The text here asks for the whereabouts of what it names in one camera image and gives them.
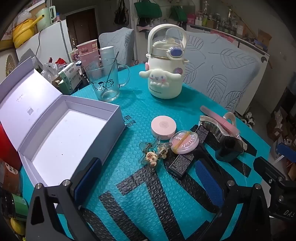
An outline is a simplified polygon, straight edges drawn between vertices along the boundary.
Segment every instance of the table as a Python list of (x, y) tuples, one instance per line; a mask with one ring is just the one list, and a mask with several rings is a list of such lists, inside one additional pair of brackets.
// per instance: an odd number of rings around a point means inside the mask
[[(199, 193), (194, 192), (196, 187), (203, 188), (194, 166), (188, 171), (189, 182), (174, 180), (162, 160), (157, 165), (156, 174), (151, 175), (138, 163), (142, 156), (139, 143), (154, 139), (150, 124), (156, 116), (172, 117), (179, 131), (189, 130), (198, 124), (202, 114), (201, 105), (221, 116), (226, 110), (187, 85), (183, 85), (181, 94), (174, 99), (155, 98), (148, 91), (147, 80), (139, 77), (139, 71), (144, 69), (143, 64), (131, 68), (130, 82), (113, 101), (120, 105), (127, 129), (103, 165), (94, 191), (87, 197), (81, 212), (101, 240), (195, 240), (199, 231), (211, 222), (215, 214), (211, 212), (209, 204), (200, 200)], [(125, 70), (119, 72), (119, 79), (125, 76)], [(96, 99), (91, 85), (73, 95)], [(257, 149), (256, 157), (267, 159), (270, 147), (240, 120), (237, 120), (237, 127), (241, 136)], [(209, 146), (206, 148), (214, 157), (214, 150)], [(248, 175), (242, 174), (229, 163), (216, 161), (234, 177), (238, 185), (253, 186), (262, 180), (253, 170), (254, 159), (248, 153), (239, 156), (239, 160), (250, 167)], [(23, 168), (21, 174), (23, 196), (29, 202), (33, 186)], [(222, 239), (231, 234), (241, 208), (242, 204), (239, 204)], [(64, 216), (59, 217), (70, 237)]]

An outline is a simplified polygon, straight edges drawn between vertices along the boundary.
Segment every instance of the white refrigerator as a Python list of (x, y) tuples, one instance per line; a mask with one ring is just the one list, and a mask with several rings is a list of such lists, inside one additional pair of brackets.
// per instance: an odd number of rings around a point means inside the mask
[(51, 25), (23, 43), (16, 49), (19, 60), (28, 49), (33, 51), (42, 64), (48, 62), (50, 57), (53, 63), (56, 62), (58, 58), (64, 59), (67, 63), (72, 62), (69, 56), (69, 53), (72, 51), (72, 45), (66, 20)]

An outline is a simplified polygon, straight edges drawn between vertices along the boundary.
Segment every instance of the brown door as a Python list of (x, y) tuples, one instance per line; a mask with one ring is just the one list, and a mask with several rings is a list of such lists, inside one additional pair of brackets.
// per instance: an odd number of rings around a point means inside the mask
[(94, 8), (68, 15), (66, 21), (73, 47), (98, 39)]

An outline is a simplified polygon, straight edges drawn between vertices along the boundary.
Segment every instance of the leaf pattern chair cover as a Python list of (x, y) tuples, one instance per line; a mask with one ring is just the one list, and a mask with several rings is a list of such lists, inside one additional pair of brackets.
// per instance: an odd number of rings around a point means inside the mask
[[(187, 33), (184, 83), (233, 112), (248, 84), (258, 74), (259, 59), (217, 34)], [(166, 35), (182, 39), (175, 28)]]
[(134, 42), (134, 30), (129, 28), (121, 28), (99, 36), (100, 47), (114, 46), (114, 56), (119, 52), (117, 62), (128, 66), (132, 63)]

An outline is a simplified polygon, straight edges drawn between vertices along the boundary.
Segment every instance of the yellow handle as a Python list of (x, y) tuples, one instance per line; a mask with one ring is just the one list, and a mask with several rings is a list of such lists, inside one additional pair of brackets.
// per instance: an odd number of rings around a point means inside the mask
[(32, 22), (29, 26), (24, 27), (22, 30), (20, 30), (13, 38), (13, 41), (19, 36), (21, 35), (23, 32), (27, 31), (28, 29), (32, 28), (35, 26), (35, 24), (37, 24), (42, 18), (44, 18), (44, 14), (39, 16), (34, 22)]

